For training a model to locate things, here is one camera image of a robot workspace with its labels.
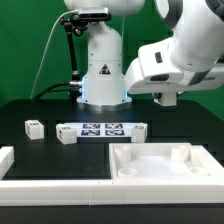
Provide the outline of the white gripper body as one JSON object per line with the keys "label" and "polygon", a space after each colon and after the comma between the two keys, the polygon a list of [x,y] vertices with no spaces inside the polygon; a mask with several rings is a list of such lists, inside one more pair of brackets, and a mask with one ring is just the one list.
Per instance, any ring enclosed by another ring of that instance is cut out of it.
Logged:
{"label": "white gripper body", "polygon": [[139,48],[138,57],[126,75],[126,91],[130,94],[185,92],[217,89],[224,85],[224,64],[216,64],[196,84],[193,73],[177,68],[170,59],[168,44],[155,43]]}

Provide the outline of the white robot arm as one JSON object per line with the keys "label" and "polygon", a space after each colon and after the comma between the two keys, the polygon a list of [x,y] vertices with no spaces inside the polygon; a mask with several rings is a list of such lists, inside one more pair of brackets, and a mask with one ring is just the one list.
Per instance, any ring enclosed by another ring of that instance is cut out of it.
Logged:
{"label": "white robot arm", "polygon": [[137,94],[163,106],[224,85],[224,0],[64,0],[71,31],[88,35],[77,102],[116,108]]}

